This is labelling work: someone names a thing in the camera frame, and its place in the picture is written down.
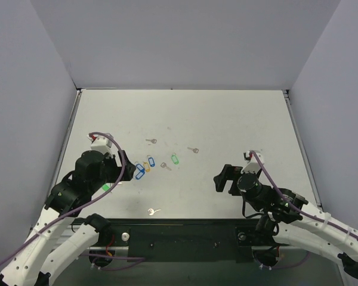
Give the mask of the green tag with key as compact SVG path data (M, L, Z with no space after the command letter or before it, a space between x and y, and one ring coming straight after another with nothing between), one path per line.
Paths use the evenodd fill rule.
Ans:
M179 164L179 159L178 159L176 153L172 153L171 160L175 165Z

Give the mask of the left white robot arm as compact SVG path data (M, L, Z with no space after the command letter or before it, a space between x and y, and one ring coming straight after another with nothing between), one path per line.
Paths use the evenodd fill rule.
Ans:
M121 165L107 151L86 151L59 184L55 185L41 211L37 224L24 244L5 260L0 285L35 285L41 267L52 247L92 196L105 184L130 181L135 166L126 152L119 150Z

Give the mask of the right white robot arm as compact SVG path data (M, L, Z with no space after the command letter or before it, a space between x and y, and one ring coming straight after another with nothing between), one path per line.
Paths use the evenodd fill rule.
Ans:
M262 184L261 172L256 163L245 167L227 164L213 178L217 192L223 192L231 181L229 194L242 197L260 216L254 230L256 240L262 244L274 240L319 254L358 279L358 230L289 189Z

